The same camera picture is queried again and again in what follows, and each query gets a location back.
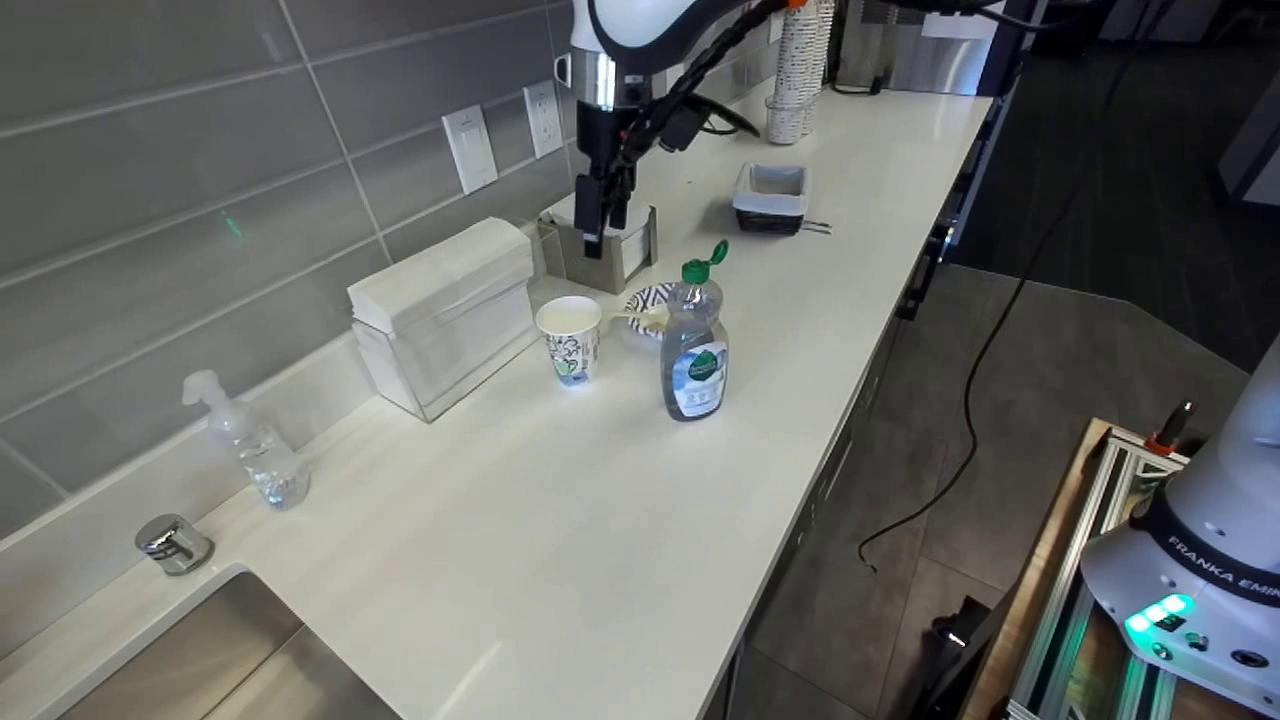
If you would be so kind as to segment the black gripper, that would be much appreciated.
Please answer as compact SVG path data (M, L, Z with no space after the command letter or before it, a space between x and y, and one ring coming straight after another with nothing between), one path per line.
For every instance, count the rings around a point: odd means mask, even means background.
M626 166L630 124L630 111L606 111L595 104L578 107L578 148L587 159L578 176L578 228L587 260L606 258L606 232L615 258L630 249L630 228L620 228L633 196L633 170Z

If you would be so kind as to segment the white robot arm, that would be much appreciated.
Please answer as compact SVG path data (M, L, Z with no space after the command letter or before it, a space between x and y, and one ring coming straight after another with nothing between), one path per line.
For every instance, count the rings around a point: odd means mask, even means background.
M572 0L566 89L578 98L578 232L587 260L630 226L640 155L683 154L726 104L701 79L765 19L807 0Z

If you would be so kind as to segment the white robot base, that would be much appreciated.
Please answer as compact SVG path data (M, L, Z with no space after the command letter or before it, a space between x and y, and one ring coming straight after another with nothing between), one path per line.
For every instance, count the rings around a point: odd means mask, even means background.
M1225 428L1079 578L1132 656L1280 720L1280 342Z

